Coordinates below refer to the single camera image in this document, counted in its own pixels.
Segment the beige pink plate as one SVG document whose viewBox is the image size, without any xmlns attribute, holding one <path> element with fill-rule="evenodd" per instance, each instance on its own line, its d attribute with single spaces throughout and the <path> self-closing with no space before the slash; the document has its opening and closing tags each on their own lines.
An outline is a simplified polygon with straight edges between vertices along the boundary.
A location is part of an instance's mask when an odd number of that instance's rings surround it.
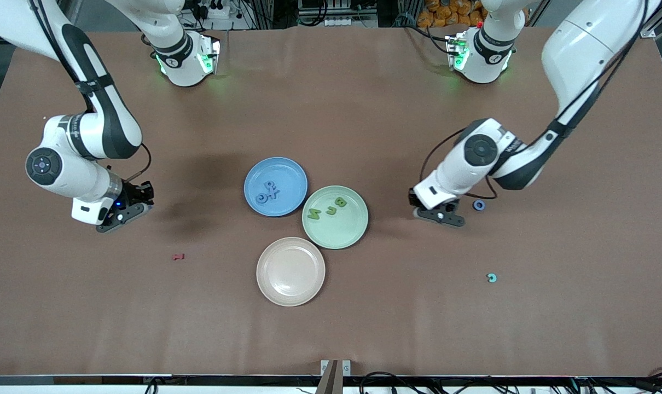
<svg viewBox="0 0 662 394">
<path fill-rule="evenodd" d="M 322 289 L 326 264 L 321 251 L 300 237 L 284 237 L 261 253 L 256 281 L 266 299 L 277 306 L 296 307 L 310 302 Z"/>
</svg>

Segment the light green plate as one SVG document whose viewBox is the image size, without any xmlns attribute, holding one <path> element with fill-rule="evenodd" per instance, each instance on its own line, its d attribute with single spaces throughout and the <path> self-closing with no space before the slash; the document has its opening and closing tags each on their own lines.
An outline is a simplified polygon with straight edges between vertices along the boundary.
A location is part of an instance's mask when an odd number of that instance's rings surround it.
<svg viewBox="0 0 662 394">
<path fill-rule="evenodd" d="M 346 200 L 345 207 L 338 207 L 334 200 L 342 197 Z M 329 216 L 326 214 L 328 206 L 334 206 L 338 212 Z M 319 220 L 307 217 L 308 209 L 321 210 Z M 351 247 L 363 237 L 369 223 L 369 210 L 363 197 L 353 189 L 334 185 L 316 190 L 304 204 L 303 228 L 310 240 L 317 245 L 340 250 Z"/>
</svg>

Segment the white power strip with plugs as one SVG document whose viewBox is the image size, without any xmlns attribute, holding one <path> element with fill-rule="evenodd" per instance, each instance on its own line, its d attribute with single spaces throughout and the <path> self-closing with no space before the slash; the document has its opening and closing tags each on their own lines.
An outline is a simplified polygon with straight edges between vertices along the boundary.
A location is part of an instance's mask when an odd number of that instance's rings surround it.
<svg viewBox="0 0 662 394">
<path fill-rule="evenodd" d="M 197 21 L 206 19 L 229 19 L 228 0 L 188 0 L 189 10 Z"/>
</svg>

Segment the pile of orange packets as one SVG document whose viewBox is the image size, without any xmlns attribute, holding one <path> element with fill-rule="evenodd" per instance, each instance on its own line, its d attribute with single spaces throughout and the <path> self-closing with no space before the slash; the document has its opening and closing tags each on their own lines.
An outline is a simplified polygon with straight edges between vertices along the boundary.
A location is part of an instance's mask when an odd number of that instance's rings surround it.
<svg viewBox="0 0 662 394">
<path fill-rule="evenodd" d="M 423 5 L 416 18 L 416 24 L 421 29 L 450 25 L 475 27 L 489 14 L 481 0 L 424 0 Z"/>
</svg>

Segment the blue plate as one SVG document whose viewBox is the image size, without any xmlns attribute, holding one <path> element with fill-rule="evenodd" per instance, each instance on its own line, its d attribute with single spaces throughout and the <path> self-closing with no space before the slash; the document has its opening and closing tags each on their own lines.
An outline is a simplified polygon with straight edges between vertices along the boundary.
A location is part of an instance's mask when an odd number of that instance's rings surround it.
<svg viewBox="0 0 662 394">
<path fill-rule="evenodd" d="M 273 181 L 279 190 L 276 199 L 257 204 L 258 194 L 268 194 L 264 183 Z M 303 167 L 285 157 L 271 157 L 253 165 L 246 175 L 243 195 L 249 207 L 260 215 L 283 217 L 298 209 L 308 192 L 308 179 Z"/>
</svg>

